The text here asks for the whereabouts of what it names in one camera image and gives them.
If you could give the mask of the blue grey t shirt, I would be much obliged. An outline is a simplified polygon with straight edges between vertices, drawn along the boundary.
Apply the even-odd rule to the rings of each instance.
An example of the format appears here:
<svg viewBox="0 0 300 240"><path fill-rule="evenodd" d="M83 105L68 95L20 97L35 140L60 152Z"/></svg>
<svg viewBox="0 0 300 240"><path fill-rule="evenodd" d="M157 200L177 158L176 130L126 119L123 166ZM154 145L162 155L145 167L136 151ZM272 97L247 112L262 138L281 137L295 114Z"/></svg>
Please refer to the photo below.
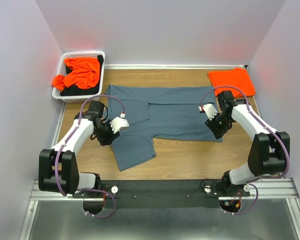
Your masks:
<svg viewBox="0 0 300 240"><path fill-rule="evenodd" d="M120 171L147 162L156 156L154 138L215 142L206 126L206 115L199 112L204 95L206 103L216 105L209 86L200 87L127 87L109 85L105 91L108 117L114 119L122 110L129 123L120 130L112 144Z"/></svg>

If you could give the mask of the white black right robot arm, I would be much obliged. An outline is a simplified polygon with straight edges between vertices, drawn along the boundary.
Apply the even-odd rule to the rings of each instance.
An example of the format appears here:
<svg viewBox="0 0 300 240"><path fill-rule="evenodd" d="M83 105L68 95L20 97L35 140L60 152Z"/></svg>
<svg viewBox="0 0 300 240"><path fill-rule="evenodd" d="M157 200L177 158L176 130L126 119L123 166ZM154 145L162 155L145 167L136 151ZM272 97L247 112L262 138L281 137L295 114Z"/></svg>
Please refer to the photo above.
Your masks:
<svg viewBox="0 0 300 240"><path fill-rule="evenodd" d="M207 117L205 125L218 140L234 123L240 124L252 140L247 162L226 171L213 189L231 196L258 179L282 178L290 169L290 136L277 131L256 114L248 98L235 99L230 90L217 95L220 109L212 103L200 102L199 111Z"/></svg>

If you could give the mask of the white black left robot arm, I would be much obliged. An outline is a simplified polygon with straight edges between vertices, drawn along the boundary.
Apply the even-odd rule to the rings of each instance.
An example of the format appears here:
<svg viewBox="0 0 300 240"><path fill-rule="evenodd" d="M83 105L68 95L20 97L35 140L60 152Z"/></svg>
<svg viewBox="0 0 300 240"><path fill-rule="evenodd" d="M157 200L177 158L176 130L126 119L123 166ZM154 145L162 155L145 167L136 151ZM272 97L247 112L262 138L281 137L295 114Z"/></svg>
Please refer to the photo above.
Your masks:
<svg viewBox="0 0 300 240"><path fill-rule="evenodd" d="M109 146L120 136L111 128L111 120L104 116L108 108L100 101L91 101L88 110L78 113L60 142L39 154L38 187L43 192L63 196L84 191L94 198L102 189L100 175L79 172L76 156L87 139L96 139L101 146Z"/></svg>

